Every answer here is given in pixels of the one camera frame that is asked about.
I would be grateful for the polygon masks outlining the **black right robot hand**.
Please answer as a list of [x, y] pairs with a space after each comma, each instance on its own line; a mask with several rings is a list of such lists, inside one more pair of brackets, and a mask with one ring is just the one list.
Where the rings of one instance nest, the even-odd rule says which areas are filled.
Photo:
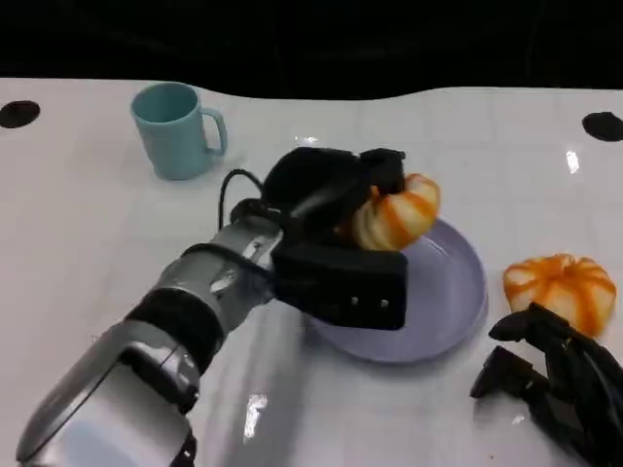
[[498, 345], [471, 387], [472, 398], [503, 392], [520, 399], [559, 447], [591, 466], [622, 464], [622, 367], [604, 346], [536, 303], [500, 319], [489, 336], [539, 349], [547, 375]]

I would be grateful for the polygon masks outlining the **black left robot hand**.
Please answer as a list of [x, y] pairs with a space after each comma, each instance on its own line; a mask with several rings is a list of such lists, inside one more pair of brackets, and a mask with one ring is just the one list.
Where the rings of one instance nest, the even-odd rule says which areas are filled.
[[340, 242], [354, 214], [380, 195], [405, 186], [403, 151], [377, 148], [358, 155], [331, 148], [299, 147], [267, 175], [262, 200], [286, 216], [301, 238]]

